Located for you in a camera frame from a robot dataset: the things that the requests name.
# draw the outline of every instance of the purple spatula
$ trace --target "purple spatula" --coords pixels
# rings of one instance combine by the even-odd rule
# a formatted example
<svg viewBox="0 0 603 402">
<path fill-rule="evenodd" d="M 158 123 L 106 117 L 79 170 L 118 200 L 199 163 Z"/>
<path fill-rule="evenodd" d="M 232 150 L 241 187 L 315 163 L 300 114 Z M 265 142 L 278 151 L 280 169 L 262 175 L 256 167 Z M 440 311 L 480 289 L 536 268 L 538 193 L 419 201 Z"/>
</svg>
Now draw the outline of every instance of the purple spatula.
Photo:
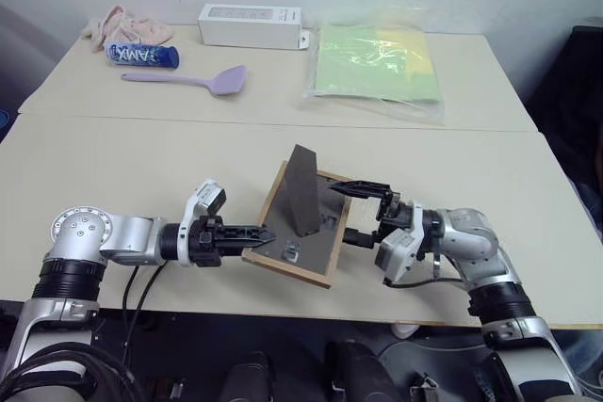
<svg viewBox="0 0 603 402">
<path fill-rule="evenodd" d="M 178 75 L 145 74 L 143 72 L 128 72 L 122 74 L 122 80 L 134 82 L 175 82 L 179 84 L 192 84 L 207 87 L 213 94 L 232 94 L 240 92 L 247 75 L 245 65 L 235 66 L 230 70 L 222 71 L 213 79 L 203 80 Z"/>
</svg>

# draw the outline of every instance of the blue spray can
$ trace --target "blue spray can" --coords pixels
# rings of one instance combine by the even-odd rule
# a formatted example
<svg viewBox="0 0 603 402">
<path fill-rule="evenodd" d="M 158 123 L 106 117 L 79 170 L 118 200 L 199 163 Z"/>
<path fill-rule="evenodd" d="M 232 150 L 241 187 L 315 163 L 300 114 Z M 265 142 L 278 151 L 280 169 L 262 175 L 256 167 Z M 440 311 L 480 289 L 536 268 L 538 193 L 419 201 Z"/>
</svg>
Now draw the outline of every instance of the blue spray can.
<svg viewBox="0 0 603 402">
<path fill-rule="evenodd" d="M 180 57 L 175 47 L 149 46 L 134 42 L 105 44 L 106 56 L 118 65 L 178 68 Z"/>
</svg>

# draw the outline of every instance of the white table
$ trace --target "white table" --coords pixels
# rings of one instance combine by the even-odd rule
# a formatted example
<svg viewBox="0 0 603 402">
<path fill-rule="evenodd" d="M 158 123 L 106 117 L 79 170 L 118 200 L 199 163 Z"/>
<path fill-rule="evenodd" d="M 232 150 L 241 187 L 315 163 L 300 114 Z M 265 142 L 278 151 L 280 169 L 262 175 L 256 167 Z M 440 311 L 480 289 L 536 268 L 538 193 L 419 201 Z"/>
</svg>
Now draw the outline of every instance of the white table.
<svg viewBox="0 0 603 402">
<path fill-rule="evenodd" d="M 355 103 L 302 97 L 309 52 L 204 46 L 195 25 L 175 28 L 181 56 L 175 70 L 111 66 L 90 42 L 78 40 L 21 113 L 59 116 L 241 122 L 375 128 L 536 132 L 526 109 L 481 35 L 429 34 L 428 44 L 445 102 L 443 126 L 403 121 Z M 235 96 L 204 88 L 124 82 L 123 72 L 166 72 L 208 78 L 246 64 L 249 78 Z"/>
<path fill-rule="evenodd" d="M 0 144 L 0 298 L 31 296 L 51 246 L 50 223 L 71 206 L 178 221 L 194 187 L 213 177 L 226 188 L 226 222 L 254 223 L 295 143 L 315 150 L 321 169 L 389 183 L 426 206 L 482 210 L 540 315 L 553 327 L 603 326 L 603 250 L 582 206 L 542 136 L 496 132 L 22 115 Z M 369 229 L 372 216 L 355 201 L 349 224 Z M 478 325 L 461 288 L 386 288 L 374 255 L 344 246 L 330 290 L 238 258 L 221 268 L 170 265 L 145 307 Z M 417 269 L 419 277 L 427 272 Z M 129 273 L 109 266 L 102 306 L 121 306 Z"/>
</svg>

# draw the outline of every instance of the plastic bag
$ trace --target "plastic bag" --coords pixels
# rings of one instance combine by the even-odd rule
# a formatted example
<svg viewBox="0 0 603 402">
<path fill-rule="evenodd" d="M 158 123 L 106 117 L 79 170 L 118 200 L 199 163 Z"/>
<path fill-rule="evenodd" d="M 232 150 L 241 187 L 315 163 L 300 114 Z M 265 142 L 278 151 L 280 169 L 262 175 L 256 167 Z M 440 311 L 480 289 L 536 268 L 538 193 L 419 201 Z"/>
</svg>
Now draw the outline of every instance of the plastic bag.
<svg viewBox="0 0 603 402">
<path fill-rule="evenodd" d="M 425 34 L 400 28 L 325 25 L 311 39 L 306 96 L 402 120 L 442 123 L 444 103 Z"/>
</svg>

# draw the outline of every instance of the pink towel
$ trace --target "pink towel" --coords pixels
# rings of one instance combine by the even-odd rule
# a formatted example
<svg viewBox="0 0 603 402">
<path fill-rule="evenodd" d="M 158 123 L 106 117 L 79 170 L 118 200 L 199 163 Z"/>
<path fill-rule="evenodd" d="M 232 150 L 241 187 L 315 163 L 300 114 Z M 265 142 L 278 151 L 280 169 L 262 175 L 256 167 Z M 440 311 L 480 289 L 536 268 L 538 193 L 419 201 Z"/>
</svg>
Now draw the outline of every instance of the pink towel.
<svg viewBox="0 0 603 402">
<path fill-rule="evenodd" d="M 103 49 L 105 42 L 141 42 L 153 46 L 173 37 L 169 25 L 155 19 L 137 18 L 122 6 L 115 6 L 101 19 L 90 19 L 82 37 L 92 40 L 92 52 Z"/>
</svg>

